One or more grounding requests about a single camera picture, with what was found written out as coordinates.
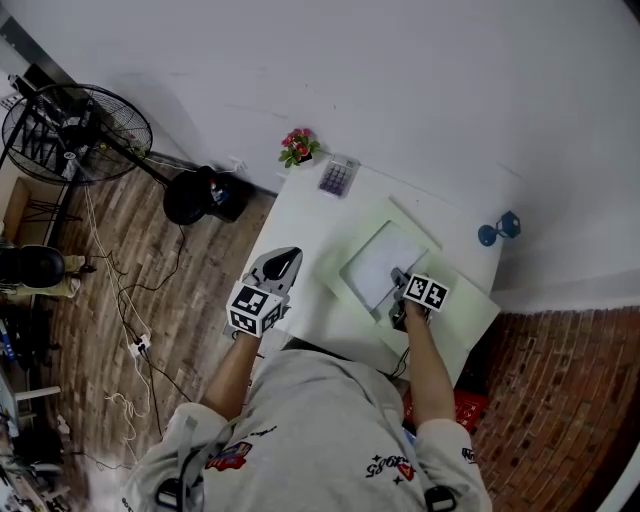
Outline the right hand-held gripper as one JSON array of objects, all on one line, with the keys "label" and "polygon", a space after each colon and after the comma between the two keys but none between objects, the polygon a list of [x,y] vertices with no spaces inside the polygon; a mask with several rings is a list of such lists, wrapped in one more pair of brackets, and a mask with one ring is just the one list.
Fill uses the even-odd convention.
[{"label": "right hand-held gripper", "polygon": [[427,275],[407,274],[398,267],[391,271],[394,283],[394,304],[389,311],[389,319],[395,330],[405,330],[406,304],[415,303],[420,306],[423,317],[428,320],[432,312],[440,312],[443,308],[449,288],[433,280]]}]

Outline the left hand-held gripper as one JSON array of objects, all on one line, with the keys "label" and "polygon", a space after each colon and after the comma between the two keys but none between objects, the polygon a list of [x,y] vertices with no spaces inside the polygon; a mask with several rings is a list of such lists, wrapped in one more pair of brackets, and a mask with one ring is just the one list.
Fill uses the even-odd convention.
[{"label": "left hand-held gripper", "polygon": [[225,335],[245,333],[260,338],[282,319],[289,306],[289,291],[303,262],[298,247],[282,247],[259,256],[238,280],[226,304]]}]

